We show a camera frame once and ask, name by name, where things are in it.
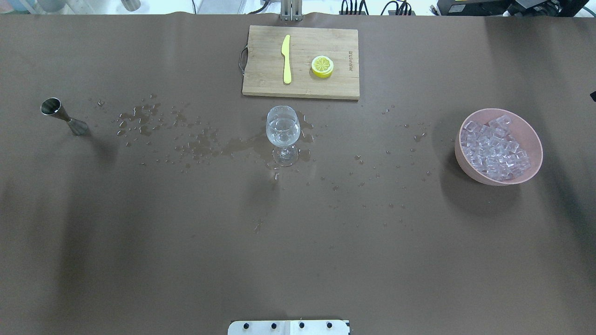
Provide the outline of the steel double jigger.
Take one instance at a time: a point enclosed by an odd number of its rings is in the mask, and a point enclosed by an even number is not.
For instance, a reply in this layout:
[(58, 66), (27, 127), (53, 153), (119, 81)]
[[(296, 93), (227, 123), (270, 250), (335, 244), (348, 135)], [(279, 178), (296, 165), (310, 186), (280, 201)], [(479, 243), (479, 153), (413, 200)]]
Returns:
[(58, 98), (47, 98), (40, 105), (40, 111), (45, 116), (51, 116), (65, 121), (70, 128), (70, 131), (75, 136), (86, 135), (88, 133), (88, 124), (81, 120), (70, 117), (66, 112), (62, 102)]

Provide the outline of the clear wine glass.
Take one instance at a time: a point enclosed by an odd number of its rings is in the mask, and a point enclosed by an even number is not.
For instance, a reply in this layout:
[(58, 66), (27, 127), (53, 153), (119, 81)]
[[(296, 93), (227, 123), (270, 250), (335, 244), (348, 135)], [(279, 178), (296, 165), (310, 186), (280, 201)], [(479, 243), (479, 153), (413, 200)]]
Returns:
[(290, 106), (275, 106), (266, 117), (266, 136), (274, 146), (272, 157), (279, 166), (294, 165), (298, 160), (301, 128), (296, 111)]

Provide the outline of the pile of clear ice cubes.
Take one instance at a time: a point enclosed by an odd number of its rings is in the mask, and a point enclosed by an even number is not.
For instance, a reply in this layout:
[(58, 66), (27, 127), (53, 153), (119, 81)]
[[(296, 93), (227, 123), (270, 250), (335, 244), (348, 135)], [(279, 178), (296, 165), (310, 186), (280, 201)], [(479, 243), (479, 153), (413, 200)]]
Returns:
[(511, 117), (503, 114), (486, 123), (466, 121), (460, 135), (464, 158), (483, 176), (509, 181), (532, 167), (529, 154), (513, 136)]

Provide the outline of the yellow lemon half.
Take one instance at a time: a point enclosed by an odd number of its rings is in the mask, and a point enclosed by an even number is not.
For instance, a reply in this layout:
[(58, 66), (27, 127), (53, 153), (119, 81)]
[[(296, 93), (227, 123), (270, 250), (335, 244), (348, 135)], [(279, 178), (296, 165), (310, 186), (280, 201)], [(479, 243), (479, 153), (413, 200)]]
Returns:
[(318, 78), (329, 78), (334, 71), (334, 62), (327, 56), (319, 55), (311, 61), (311, 72)]

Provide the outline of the wooden cutting board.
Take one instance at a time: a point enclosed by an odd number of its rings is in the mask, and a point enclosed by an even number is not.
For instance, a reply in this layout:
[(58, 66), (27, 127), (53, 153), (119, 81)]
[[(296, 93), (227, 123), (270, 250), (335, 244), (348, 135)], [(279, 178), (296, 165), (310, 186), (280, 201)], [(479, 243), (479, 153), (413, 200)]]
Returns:
[[(281, 55), (286, 34), (291, 36), (289, 85), (283, 83)], [(311, 61), (319, 55), (334, 62), (329, 78), (318, 78), (311, 72)], [(241, 92), (245, 96), (358, 101), (359, 32), (353, 28), (252, 25)]]

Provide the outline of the yellow plastic knife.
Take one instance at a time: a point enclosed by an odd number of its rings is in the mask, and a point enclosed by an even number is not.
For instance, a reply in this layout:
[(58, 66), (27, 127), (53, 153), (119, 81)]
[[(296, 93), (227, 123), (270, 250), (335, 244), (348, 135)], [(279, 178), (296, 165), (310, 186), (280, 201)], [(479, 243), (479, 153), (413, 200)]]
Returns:
[(290, 60), (290, 42), (291, 36), (286, 34), (281, 45), (281, 55), (284, 58), (283, 65), (283, 83), (289, 85), (292, 82), (291, 60)]

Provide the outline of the pink bowl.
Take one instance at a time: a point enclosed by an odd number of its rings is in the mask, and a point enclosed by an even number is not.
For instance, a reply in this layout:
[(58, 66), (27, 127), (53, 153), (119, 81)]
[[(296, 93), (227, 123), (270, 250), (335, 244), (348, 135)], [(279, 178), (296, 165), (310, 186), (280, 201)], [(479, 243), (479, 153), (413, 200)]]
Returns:
[[(480, 172), (474, 170), (471, 167), (470, 163), (466, 161), (462, 153), (462, 147), (460, 145), (460, 135), (463, 133), (463, 124), (466, 121), (477, 121), (483, 124), (496, 117), (500, 117), (503, 114), (506, 114), (507, 116), (511, 117), (512, 122), (509, 126), (511, 132), (515, 139), (520, 143), (520, 146), (528, 152), (532, 167), (530, 168), (530, 170), (527, 170), (524, 174), (522, 174), (522, 176), (514, 178), (513, 180), (496, 181), (483, 176)], [(469, 176), (473, 180), (480, 182), (481, 184), (494, 186), (517, 185), (532, 179), (541, 169), (543, 162), (542, 142), (538, 134), (535, 132), (534, 128), (532, 128), (532, 126), (528, 124), (527, 121), (525, 121), (520, 116), (517, 116), (515, 113), (500, 108), (484, 108), (472, 113), (464, 120), (464, 122), (460, 126), (460, 129), (458, 130), (456, 136), (456, 141), (454, 144), (454, 153), (456, 161), (460, 168), (467, 176)]]

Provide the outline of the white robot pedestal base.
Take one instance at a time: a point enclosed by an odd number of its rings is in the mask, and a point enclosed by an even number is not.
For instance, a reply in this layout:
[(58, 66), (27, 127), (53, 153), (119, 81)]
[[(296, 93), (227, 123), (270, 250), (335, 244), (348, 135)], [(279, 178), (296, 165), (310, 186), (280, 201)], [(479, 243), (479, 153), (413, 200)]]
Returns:
[(263, 320), (230, 323), (228, 335), (350, 335), (345, 320)]

